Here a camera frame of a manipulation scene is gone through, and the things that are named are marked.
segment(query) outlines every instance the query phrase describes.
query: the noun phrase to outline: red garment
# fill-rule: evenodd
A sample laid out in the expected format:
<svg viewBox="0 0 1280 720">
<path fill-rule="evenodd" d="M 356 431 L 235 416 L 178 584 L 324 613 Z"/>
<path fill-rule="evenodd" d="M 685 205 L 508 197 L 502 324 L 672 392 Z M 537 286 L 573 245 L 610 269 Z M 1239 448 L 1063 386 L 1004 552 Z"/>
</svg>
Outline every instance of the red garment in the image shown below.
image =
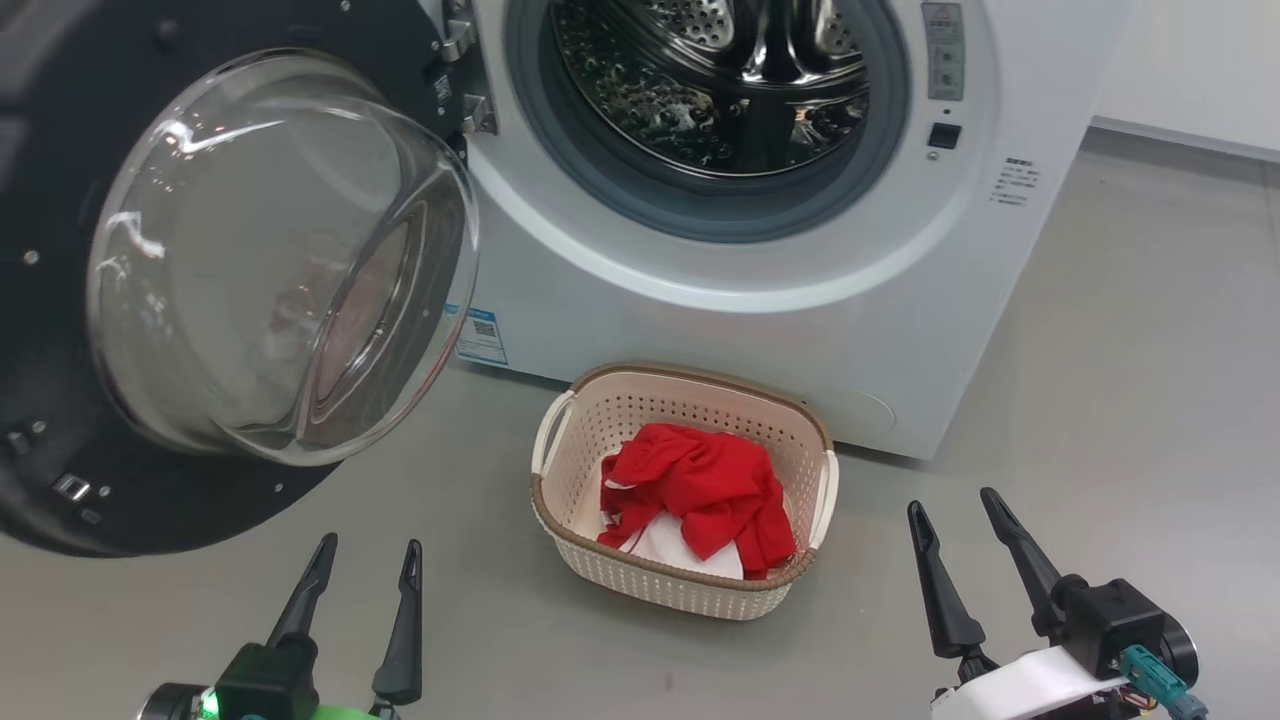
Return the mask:
<svg viewBox="0 0 1280 720">
<path fill-rule="evenodd" d="M 604 544 L 622 547 L 667 510 L 703 560 L 736 541 L 748 579 L 795 555 L 782 484 L 769 454 L 749 439 L 650 423 L 600 470 L 600 510 L 613 519 L 598 538 Z"/>
</svg>

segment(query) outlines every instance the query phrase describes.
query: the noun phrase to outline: teal connector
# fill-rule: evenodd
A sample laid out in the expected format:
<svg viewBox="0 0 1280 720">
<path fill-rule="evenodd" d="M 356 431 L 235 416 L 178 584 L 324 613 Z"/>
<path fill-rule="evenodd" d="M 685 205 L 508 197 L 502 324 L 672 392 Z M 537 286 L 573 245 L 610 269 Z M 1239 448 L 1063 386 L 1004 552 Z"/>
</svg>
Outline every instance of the teal connector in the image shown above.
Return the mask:
<svg viewBox="0 0 1280 720">
<path fill-rule="evenodd" d="M 1208 717 L 1204 703 L 1187 693 L 1187 683 L 1140 644 L 1129 646 L 1120 653 L 1120 671 L 1135 688 L 1164 705 L 1174 720 Z"/>
</svg>

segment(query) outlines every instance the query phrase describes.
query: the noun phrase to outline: white cloth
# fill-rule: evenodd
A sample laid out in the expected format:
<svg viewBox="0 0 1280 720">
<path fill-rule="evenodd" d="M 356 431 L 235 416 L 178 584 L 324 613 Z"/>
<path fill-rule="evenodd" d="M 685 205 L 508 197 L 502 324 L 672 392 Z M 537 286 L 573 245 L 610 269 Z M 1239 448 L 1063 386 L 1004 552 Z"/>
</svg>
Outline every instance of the white cloth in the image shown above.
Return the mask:
<svg viewBox="0 0 1280 720">
<path fill-rule="evenodd" d="M 655 562 L 684 568 L 695 573 L 719 575 L 721 578 L 742 579 L 742 559 L 737 555 L 737 543 L 730 542 L 703 560 L 689 550 L 685 537 L 680 534 L 684 520 L 671 512 L 662 511 L 649 523 L 649 527 L 631 536 L 622 544 L 622 552 L 628 552 L 637 557 L 645 557 Z"/>
</svg>

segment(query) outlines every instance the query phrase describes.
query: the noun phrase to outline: washing machine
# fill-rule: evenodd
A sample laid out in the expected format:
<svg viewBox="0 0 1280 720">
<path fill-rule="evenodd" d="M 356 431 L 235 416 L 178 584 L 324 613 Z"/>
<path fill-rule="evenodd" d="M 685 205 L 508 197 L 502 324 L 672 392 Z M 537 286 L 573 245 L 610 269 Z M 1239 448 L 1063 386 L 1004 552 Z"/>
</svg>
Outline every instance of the washing machine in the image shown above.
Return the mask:
<svg viewBox="0 0 1280 720">
<path fill-rule="evenodd" d="M 4 3 L 0 529 L 234 536 L 454 354 L 928 457 L 1134 4 Z"/>
</svg>

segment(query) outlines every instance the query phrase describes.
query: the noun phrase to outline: basket handle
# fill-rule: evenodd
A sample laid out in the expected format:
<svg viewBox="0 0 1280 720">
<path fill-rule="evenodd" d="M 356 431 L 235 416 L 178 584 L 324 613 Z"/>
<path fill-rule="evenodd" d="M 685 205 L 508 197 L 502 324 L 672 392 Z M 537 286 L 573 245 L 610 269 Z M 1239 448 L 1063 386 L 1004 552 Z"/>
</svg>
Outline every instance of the basket handle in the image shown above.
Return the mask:
<svg viewBox="0 0 1280 720">
<path fill-rule="evenodd" d="M 570 405 L 573 395 L 573 391 L 566 391 L 552 402 L 547 414 L 543 415 L 543 424 L 538 425 L 538 436 L 534 438 L 534 460 L 530 465 L 530 473 L 535 475 L 547 473 L 547 462 L 556 455 L 556 448 L 559 447 L 561 437 L 564 434 L 564 425 L 568 424 L 568 416 L 573 411 Z M 552 428 L 556 428 L 556 437 L 550 437 Z"/>
<path fill-rule="evenodd" d="M 822 478 L 818 480 L 818 506 L 817 521 L 813 532 L 809 533 L 809 547 L 818 550 L 823 538 L 827 537 L 827 527 L 831 525 L 831 516 L 836 514 L 836 495 L 840 489 L 840 459 L 833 450 L 827 451 L 827 466 L 822 469 Z"/>
</svg>

